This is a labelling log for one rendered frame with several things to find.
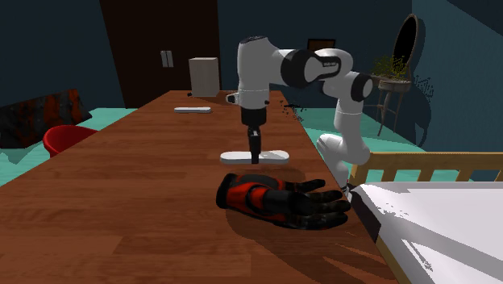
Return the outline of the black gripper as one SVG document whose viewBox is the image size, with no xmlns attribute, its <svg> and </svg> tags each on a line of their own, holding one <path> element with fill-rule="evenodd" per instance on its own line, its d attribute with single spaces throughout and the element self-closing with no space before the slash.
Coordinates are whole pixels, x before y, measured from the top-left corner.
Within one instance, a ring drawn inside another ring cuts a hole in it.
<svg viewBox="0 0 503 284">
<path fill-rule="evenodd" d="M 258 164 L 261 153 L 261 134 L 260 126 L 267 121 L 267 108 L 247 109 L 240 108 L 241 122 L 248 126 L 247 137 L 251 153 L 251 163 Z"/>
</svg>

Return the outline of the large white remote control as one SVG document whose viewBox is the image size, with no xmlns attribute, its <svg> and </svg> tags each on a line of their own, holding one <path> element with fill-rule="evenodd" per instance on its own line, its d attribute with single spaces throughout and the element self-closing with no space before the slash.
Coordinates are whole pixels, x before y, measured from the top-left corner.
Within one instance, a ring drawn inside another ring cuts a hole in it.
<svg viewBox="0 0 503 284">
<path fill-rule="evenodd" d="M 223 152 L 220 161 L 228 165 L 251 165 L 252 154 L 249 151 Z M 288 162 L 289 154 L 283 150 L 263 151 L 259 155 L 259 164 L 283 165 Z"/>
</svg>

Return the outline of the black and red glove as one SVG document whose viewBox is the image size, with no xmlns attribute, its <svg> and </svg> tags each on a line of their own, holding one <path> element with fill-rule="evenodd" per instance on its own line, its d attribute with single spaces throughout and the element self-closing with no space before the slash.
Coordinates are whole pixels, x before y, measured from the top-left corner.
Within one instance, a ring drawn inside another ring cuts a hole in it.
<svg viewBox="0 0 503 284">
<path fill-rule="evenodd" d="M 227 174 L 216 204 L 278 227 L 323 230 L 347 222 L 351 204 L 339 190 L 319 192 L 322 179 L 287 182 L 260 174 Z"/>
</svg>

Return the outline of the small white remote control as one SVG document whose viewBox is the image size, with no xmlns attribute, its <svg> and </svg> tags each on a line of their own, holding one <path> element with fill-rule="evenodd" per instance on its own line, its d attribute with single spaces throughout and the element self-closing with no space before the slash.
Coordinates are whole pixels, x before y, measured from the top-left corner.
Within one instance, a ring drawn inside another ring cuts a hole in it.
<svg viewBox="0 0 503 284">
<path fill-rule="evenodd" d="M 196 106 L 196 107 L 188 107 L 188 106 L 179 106 L 174 108 L 175 113 L 211 113 L 212 109 L 209 106 Z"/>
</svg>

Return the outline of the grey box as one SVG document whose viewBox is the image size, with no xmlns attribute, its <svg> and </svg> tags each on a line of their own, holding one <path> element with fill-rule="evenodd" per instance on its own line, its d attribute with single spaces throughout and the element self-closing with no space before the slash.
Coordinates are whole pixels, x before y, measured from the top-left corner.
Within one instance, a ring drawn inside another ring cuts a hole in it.
<svg viewBox="0 0 503 284">
<path fill-rule="evenodd" d="M 189 59 L 191 94 L 193 97 L 216 97 L 220 91 L 218 58 Z"/>
</svg>

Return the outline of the brown wooden table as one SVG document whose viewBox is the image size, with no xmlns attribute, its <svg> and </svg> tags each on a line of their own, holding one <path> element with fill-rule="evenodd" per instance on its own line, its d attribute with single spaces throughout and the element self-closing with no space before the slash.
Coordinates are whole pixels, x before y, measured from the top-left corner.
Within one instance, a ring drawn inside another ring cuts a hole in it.
<svg viewBox="0 0 503 284">
<path fill-rule="evenodd" d="M 0 284 L 397 284 L 355 214 L 324 231 L 217 207 L 227 173 L 336 183 L 275 91 L 262 129 L 286 165 L 224 165 L 239 109 L 172 91 L 0 186 Z"/>
</svg>

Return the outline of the side table with oval mirror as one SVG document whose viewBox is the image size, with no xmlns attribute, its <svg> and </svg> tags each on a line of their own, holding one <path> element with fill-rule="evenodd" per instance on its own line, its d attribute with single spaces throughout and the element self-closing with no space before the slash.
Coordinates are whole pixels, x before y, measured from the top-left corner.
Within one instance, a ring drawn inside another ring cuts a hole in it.
<svg viewBox="0 0 503 284">
<path fill-rule="evenodd" d="M 410 62 L 418 38 L 418 18 L 409 14 L 397 34 L 391 57 L 381 57 L 375 61 L 371 77 L 373 85 L 380 91 L 375 107 L 376 117 L 380 115 L 381 134 L 388 113 L 394 115 L 393 131 L 396 131 L 401 101 L 412 86 Z"/>
</svg>

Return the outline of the dark brown wardrobe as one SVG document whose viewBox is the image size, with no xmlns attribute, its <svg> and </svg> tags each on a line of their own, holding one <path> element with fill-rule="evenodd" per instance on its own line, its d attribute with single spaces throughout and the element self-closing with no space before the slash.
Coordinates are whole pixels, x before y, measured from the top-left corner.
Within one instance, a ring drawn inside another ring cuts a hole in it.
<svg viewBox="0 0 503 284">
<path fill-rule="evenodd" d="M 190 90 L 189 59 L 219 57 L 218 0 L 99 0 L 123 101 Z"/>
</svg>

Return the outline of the red chair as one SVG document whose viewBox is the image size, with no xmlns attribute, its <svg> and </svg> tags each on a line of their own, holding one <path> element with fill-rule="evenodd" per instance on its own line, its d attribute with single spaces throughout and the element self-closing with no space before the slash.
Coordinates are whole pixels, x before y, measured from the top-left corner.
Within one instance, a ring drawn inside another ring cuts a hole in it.
<svg viewBox="0 0 503 284">
<path fill-rule="evenodd" d="M 42 141 L 50 157 L 54 157 L 97 132 L 77 125 L 60 125 L 48 129 Z"/>
</svg>

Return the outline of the wooden bed with white mattress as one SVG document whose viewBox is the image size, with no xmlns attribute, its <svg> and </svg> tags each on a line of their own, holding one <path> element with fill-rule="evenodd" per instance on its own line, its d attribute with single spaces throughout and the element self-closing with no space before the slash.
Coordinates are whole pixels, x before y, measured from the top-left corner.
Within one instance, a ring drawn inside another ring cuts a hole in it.
<svg viewBox="0 0 503 284">
<path fill-rule="evenodd" d="M 374 152 L 349 181 L 399 284 L 503 284 L 503 152 Z"/>
</svg>

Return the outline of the black red patterned cushion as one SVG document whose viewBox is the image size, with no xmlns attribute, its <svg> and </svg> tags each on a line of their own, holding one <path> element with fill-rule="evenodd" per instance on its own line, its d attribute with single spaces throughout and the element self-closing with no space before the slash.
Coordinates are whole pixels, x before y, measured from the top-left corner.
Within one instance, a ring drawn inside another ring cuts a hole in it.
<svg viewBox="0 0 503 284">
<path fill-rule="evenodd" d="M 52 127 L 77 125 L 91 117 L 76 89 L 1 106 L 0 148 L 30 147 Z"/>
</svg>

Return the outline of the dark wall picture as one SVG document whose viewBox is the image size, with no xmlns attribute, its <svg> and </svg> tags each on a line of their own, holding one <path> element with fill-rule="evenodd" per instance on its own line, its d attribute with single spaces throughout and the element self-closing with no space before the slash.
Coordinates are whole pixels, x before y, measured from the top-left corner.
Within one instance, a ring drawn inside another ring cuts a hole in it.
<svg viewBox="0 0 503 284">
<path fill-rule="evenodd" d="M 307 48 L 310 51 L 317 51 L 324 48 L 334 48 L 335 44 L 335 39 L 308 39 Z"/>
</svg>

